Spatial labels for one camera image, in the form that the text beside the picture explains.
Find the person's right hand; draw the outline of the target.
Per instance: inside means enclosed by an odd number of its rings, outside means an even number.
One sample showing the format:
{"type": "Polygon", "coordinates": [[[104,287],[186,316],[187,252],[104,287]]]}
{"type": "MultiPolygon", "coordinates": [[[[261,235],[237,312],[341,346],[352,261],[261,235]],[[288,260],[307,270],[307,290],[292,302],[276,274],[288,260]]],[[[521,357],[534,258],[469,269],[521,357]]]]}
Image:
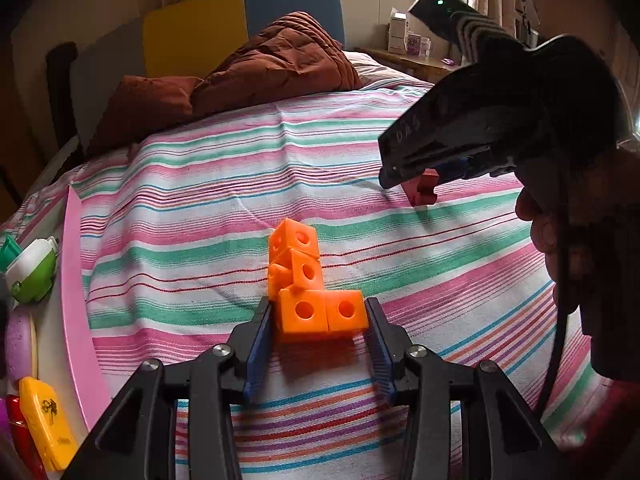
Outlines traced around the person's right hand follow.
{"type": "Polygon", "coordinates": [[[639,379],[639,156],[626,150],[570,166],[536,158],[515,171],[515,212],[530,222],[562,313],[578,311],[591,365],[639,379]]]}

